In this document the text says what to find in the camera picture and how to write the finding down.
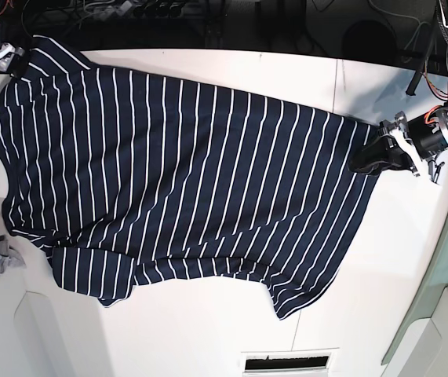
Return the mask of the green white bin right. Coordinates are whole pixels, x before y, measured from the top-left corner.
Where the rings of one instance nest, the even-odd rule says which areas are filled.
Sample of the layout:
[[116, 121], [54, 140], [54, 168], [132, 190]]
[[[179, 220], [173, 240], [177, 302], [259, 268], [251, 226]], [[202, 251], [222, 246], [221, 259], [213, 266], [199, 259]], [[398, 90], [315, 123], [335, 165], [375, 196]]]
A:
[[448, 214], [419, 289], [382, 364], [385, 376], [448, 376]]

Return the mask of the navy white striped t-shirt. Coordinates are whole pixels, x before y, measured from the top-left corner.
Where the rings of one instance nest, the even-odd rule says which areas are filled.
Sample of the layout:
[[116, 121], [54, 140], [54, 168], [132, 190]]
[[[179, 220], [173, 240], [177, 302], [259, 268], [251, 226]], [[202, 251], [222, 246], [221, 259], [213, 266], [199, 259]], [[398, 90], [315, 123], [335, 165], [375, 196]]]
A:
[[285, 319], [335, 280], [377, 183], [348, 164], [374, 134], [37, 35], [0, 92], [2, 218], [59, 287], [104, 306], [135, 286], [226, 276], [264, 284]]

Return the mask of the white bin left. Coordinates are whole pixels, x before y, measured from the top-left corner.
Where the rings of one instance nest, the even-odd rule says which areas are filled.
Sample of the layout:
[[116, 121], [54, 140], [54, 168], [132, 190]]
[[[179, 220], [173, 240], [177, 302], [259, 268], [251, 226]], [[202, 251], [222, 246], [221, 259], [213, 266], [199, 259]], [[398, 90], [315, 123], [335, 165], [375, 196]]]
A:
[[27, 272], [0, 275], [0, 376], [74, 376], [54, 309], [27, 287]]

